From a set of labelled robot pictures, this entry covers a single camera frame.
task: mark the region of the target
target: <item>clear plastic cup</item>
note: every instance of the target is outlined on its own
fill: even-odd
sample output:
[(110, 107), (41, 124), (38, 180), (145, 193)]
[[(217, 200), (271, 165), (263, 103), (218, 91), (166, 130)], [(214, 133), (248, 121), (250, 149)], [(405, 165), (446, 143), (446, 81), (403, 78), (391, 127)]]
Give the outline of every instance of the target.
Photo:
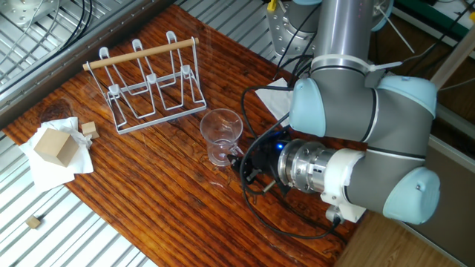
[(243, 154), (238, 139), (243, 133), (243, 121), (234, 111), (218, 108), (208, 112), (200, 123), (200, 131), (208, 142), (208, 158), (218, 166), (231, 162), (227, 155)]

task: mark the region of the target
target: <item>wooden board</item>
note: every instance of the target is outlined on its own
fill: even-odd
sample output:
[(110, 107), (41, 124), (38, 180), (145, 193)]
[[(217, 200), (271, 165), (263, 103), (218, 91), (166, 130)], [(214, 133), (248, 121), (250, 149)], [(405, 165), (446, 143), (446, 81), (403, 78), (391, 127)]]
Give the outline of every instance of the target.
[(345, 248), (338, 267), (456, 267), (434, 248), (396, 222), (368, 212)]
[[(144, 48), (164, 45), (167, 30), (173, 30), (179, 40), (200, 39), (197, 51), (207, 111), (228, 108), (240, 114), (241, 92), (272, 81), (275, 65), (176, 6), (137, 29), (110, 53), (132, 51), (135, 38), (142, 40)], [(183, 53), (183, 61), (191, 61), (190, 53)], [(136, 63), (119, 66), (126, 79), (140, 78), (137, 68), (129, 68)], [(158, 74), (169, 66), (165, 59), (152, 64)], [(98, 76), (101, 83), (108, 83), (104, 75)], [(172, 92), (166, 95), (167, 101), (174, 101)], [(148, 105), (149, 101), (142, 96), (134, 103)], [(250, 94), (246, 101), (258, 133), (275, 123), (256, 95)], [(243, 201), (236, 174), (208, 161), (199, 130), (207, 111), (120, 136), (94, 79), (81, 72), (4, 132), (21, 144), (41, 122), (70, 116), (77, 116), (79, 124), (94, 121), (101, 134), (90, 150), (94, 172), (76, 175), (67, 187), (159, 266), (332, 266), (356, 225), (346, 222), (322, 240), (297, 240), (261, 225)], [(240, 140), (243, 149), (249, 146), (249, 137), (245, 129)], [(322, 142), (334, 148), (364, 149), (354, 142)], [(266, 182), (268, 177), (259, 179), (261, 185)], [(317, 194), (293, 190), (284, 199), (274, 188), (258, 197), (256, 209), (284, 231), (316, 235), (330, 227), (327, 207)]]

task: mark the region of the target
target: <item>wooden floor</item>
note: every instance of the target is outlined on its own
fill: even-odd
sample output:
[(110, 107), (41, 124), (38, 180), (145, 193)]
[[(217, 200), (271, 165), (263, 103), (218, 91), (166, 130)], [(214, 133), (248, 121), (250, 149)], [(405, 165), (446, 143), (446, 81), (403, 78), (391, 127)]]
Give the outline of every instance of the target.
[(336, 266), (452, 267), (457, 264), (396, 222), (369, 212)]

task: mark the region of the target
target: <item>white tissue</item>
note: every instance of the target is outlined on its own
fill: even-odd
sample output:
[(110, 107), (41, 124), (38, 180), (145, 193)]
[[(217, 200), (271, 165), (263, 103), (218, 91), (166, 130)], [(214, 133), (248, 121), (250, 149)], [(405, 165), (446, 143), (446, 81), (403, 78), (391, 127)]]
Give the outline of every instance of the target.
[[(284, 78), (270, 83), (271, 86), (287, 87), (287, 82)], [(292, 103), (292, 91), (280, 91), (270, 89), (259, 89), (255, 91), (261, 101), (265, 104), (267, 109), (274, 115), (276, 119), (282, 118), (290, 111), (290, 104)], [(281, 125), (287, 126), (289, 119), (284, 120)]]
[[(74, 180), (74, 174), (89, 174), (94, 171), (88, 151), (92, 144), (91, 136), (84, 137), (78, 132), (77, 123), (76, 117), (43, 122), (36, 133), (25, 144), (20, 145), (20, 149), (30, 160), (31, 176), (38, 192), (48, 191), (70, 182)], [(79, 149), (67, 167), (46, 162), (34, 151), (47, 128), (70, 134), (79, 145)]]

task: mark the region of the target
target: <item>wooden table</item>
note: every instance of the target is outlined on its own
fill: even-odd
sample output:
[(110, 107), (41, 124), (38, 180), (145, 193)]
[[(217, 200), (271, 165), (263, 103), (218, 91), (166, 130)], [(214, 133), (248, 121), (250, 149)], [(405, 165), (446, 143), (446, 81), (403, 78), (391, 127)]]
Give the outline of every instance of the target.
[[(240, 113), (244, 88), (270, 83), (275, 66), (191, 17), (177, 6), (158, 15), (111, 55), (132, 51), (131, 40), (145, 48), (166, 44), (165, 32), (178, 39), (200, 39), (200, 80), (209, 110)], [(183, 60), (190, 62), (190, 53)], [(169, 62), (152, 60), (158, 74)], [(126, 79), (139, 79), (136, 62), (119, 67)], [(108, 80), (98, 74), (101, 83)], [(173, 102), (173, 93), (167, 101)], [(249, 119), (263, 133), (275, 119), (254, 94), (247, 101)], [(140, 97), (135, 103), (145, 102)], [(356, 228), (346, 222), (321, 240), (298, 240), (275, 234), (253, 217), (243, 201), (237, 175), (208, 161), (200, 120), (207, 111), (119, 135), (112, 115), (89, 73), (81, 72), (8, 125), (4, 132), (26, 142), (41, 122), (77, 116), (79, 124), (95, 121), (100, 138), (90, 153), (92, 174), (76, 175), (66, 186), (159, 266), (332, 266)], [(245, 129), (240, 145), (251, 142)], [(323, 139), (335, 148), (359, 144)], [(260, 178), (261, 185), (269, 182)], [(258, 197), (256, 209), (272, 225), (303, 235), (326, 231), (328, 204), (317, 194), (292, 190), (286, 198), (274, 188)]]

